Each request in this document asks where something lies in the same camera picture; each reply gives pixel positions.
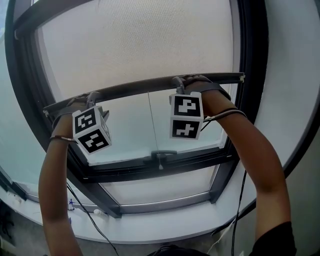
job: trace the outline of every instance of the white cable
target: white cable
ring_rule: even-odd
[[[228,233],[228,231],[231,229],[231,227],[232,227],[232,225],[235,223],[235,221],[236,221],[236,218],[234,218],[233,221],[230,223],[230,225],[224,229],[224,231],[223,231],[222,235],[220,236],[220,238],[211,245],[210,249],[208,250],[208,252],[207,252],[206,254],[209,254],[209,252],[212,250],[212,248],[213,248],[217,243],[220,242],[220,240],[225,236],[226,233]]]

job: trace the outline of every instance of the shirt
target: shirt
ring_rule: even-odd
[[[163,246],[156,256],[207,256],[194,249],[180,248],[176,245]],[[250,256],[296,255],[294,235],[291,222],[282,223],[263,234],[254,244]]]

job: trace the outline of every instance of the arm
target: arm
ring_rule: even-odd
[[[62,116],[52,135],[72,138],[72,116]],[[68,142],[50,142],[39,178],[39,203],[51,255],[82,256],[67,213],[67,151]]]
[[[235,108],[218,91],[202,93],[206,116]],[[290,202],[282,165],[266,137],[241,114],[231,114],[219,124],[231,139],[256,188],[256,239],[274,227],[291,221]]]

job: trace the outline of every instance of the window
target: window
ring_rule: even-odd
[[[254,122],[268,28],[244,22],[251,15],[246,5],[242,0],[39,1],[15,22],[12,11],[6,27],[10,78],[42,148],[57,111],[70,98],[99,91],[97,105],[110,111],[111,147],[90,156],[75,144],[69,147],[68,178],[79,192],[115,218],[219,198],[238,155],[216,122],[199,140],[170,139],[169,95],[175,93],[170,81],[204,74]],[[253,49],[260,55],[253,56]],[[176,154],[163,155],[159,163],[159,151]]]
[[[0,2],[0,37],[2,37],[5,32],[5,20],[8,1],[9,0],[3,0]]]
[[[17,102],[8,73],[4,41],[0,42],[0,69],[3,96],[0,102],[0,172],[3,170],[7,179],[26,194],[38,196],[38,180],[46,152],[32,133]],[[75,186],[73,188],[82,203],[93,204]],[[71,193],[68,193],[68,198],[75,202]]]

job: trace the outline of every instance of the wrist mount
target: wrist mount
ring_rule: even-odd
[[[188,86],[195,83],[202,82],[197,87],[188,89]],[[187,74],[182,76],[176,76],[171,80],[171,84],[176,87],[177,94],[190,95],[191,92],[203,93],[210,90],[218,90],[229,101],[230,95],[216,82],[212,82],[210,79],[201,74]]]

